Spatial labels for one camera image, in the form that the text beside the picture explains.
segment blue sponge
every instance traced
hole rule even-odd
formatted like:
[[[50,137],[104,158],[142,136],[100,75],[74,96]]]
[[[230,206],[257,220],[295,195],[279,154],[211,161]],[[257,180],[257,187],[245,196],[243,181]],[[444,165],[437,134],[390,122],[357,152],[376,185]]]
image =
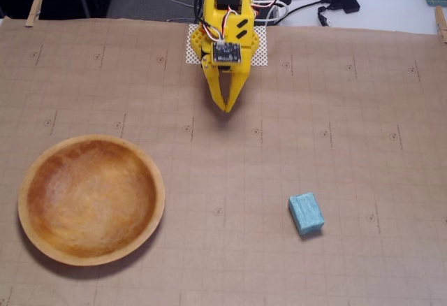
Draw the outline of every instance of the blue sponge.
[[[324,218],[313,193],[291,196],[288,200],[293,220],[300,235],[319,231],[324,225]]]

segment wooden bowl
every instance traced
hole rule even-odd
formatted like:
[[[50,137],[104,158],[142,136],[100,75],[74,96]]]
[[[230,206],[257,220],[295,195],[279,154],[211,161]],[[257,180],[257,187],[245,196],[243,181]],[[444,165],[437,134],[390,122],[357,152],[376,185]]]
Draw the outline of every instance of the wooden bowl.
[[[154,232],[165,205],[155,163],[106,135],[61,142],[34,161],[20,189],[19,218],[44,254],[71,265],[115,261]]]

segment table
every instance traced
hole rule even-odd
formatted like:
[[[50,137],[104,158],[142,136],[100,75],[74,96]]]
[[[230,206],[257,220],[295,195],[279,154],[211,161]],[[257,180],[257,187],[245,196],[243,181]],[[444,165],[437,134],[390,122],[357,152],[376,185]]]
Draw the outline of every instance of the table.
[[[299,0],[291,8],[316,0]],[[434,8],[426,0],[357,0],[360,11],[346,14],[342,10],[326,12],[332,27],[404,31],[418,34],[436,34]],[[306,8],[287,17],[281,25],[320,25],[316,8]]]

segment wooden clothespin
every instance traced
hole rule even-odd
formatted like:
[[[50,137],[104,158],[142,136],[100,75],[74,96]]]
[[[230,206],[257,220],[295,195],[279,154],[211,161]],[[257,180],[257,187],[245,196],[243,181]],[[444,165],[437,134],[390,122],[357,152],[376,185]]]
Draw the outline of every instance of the wooden clothespin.
[[[441,6],[437,6],[434,12],[436,14],[436,24],[438,26],[438,32],[442,36],[445,43],[447,43],[447,23],[444,17],[444,12]]]
[[[31,6],[31,10],[29,11],[27,23],[25,23],[26,27],[33,27],[34,21],[39,19],[39,15],[41,13],[42,0],[34,0],[33,5]]]

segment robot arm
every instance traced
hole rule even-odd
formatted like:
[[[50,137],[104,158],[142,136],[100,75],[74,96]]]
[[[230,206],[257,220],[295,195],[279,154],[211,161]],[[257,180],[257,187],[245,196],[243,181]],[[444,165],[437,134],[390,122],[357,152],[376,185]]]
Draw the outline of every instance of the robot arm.
[[[201,60],[214,102],[230,112],[250,74],[251,57],[258,49],[254,31],[256,12],[251,0],[204,0],[203,18],[191,37],[191,46]],[[224,101],[219,74],[230,73],[228,100]]]

